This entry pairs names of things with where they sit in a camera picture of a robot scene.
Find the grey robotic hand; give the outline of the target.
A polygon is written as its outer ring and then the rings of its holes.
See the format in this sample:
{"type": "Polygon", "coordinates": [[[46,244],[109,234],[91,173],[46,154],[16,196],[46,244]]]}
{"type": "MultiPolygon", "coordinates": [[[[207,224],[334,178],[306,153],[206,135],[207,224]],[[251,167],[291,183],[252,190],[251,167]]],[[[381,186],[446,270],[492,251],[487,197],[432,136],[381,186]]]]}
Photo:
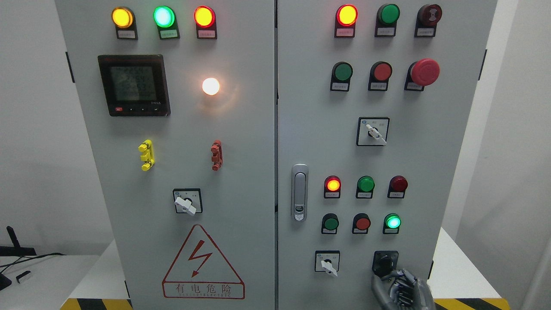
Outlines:
{"type": "Polygon", "coordinates": [[[373,274],[371,289],[382,310],[435,310],[436,304],[426,280],[406,269],[386,276],[373,274]]]}

